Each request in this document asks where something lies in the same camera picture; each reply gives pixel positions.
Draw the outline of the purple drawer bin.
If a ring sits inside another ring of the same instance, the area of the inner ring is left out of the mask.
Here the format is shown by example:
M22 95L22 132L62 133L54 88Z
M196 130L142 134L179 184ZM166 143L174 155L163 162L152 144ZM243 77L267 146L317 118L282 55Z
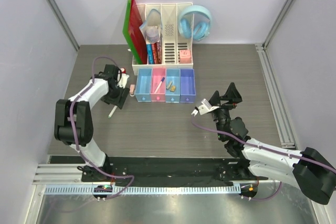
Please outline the purple drawer bin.
M196 98L195 76L193 69L181 69L180 103L194 103Z

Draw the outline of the green white marker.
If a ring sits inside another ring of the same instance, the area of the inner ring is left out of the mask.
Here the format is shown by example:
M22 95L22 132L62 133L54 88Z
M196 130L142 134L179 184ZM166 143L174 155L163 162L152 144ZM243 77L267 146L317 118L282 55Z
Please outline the green white marker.
M108 118L111 118L113 116L113 114L114 114L114 112L116 111L117 108L118 108L117 106L113 107L113 109L111 110L111 112L108 115Z

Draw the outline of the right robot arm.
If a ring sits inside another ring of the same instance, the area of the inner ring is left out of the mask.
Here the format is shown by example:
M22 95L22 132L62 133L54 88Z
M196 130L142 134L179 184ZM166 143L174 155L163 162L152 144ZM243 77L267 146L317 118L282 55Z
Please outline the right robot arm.
M232 157L243 161L237 166L239 177L276 179L299 188L312 201L327 205L335 192L335 168L314 148L286 150L250 137L242 118L230 116L230 110L241 102L233 82L224 95L215 91L209 100L202 100L214 117L218 140Z

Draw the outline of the green red folder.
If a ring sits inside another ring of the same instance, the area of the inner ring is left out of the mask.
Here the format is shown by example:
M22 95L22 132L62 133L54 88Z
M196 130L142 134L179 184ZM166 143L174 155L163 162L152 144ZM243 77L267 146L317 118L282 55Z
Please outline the green red folder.
M122 33L136 63L139 65L147 64L148 59L146 42L142 32L140 31L140 26L142 24L143 21L136 1L128 0Z

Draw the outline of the pink drawer bin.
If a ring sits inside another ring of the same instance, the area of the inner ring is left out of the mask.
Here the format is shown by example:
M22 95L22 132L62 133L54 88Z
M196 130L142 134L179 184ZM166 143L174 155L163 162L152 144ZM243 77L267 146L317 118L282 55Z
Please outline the pink drawer bin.
M152 102L165 102L166 69L154 68L152 70L150 96Z

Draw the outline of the blue white marker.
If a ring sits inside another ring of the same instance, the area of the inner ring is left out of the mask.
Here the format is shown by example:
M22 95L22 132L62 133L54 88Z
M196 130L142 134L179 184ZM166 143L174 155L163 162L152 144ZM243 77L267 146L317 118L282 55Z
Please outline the blue white marker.
M159 82L159 84L157 85L157 87L156 87L156 89L155 89L155 91L154 91L155 94L156 94L156 93L159 91L159 89L161 88L161 85L163 84L164 80L165 80L165 77L162 77L161 81Z

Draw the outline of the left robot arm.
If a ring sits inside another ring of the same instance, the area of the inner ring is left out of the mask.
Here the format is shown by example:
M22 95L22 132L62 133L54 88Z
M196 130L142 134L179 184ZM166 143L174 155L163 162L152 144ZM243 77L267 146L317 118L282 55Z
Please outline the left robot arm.
M107 154L93 139L91 109L98 101L113 106L110 115L122 109L130 92L128 78L124 68L106 65L76 95L56 103L54 137L83 156L85 165L78 169L86 180L105 182L112 174Z

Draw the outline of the light blue drawer bin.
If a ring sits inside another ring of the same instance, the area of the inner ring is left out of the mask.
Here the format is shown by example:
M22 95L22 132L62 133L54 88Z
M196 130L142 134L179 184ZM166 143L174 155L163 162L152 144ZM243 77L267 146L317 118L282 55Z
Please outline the light blue drawer bin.
M151 102L152 69L139 69L135 97L138 102Z

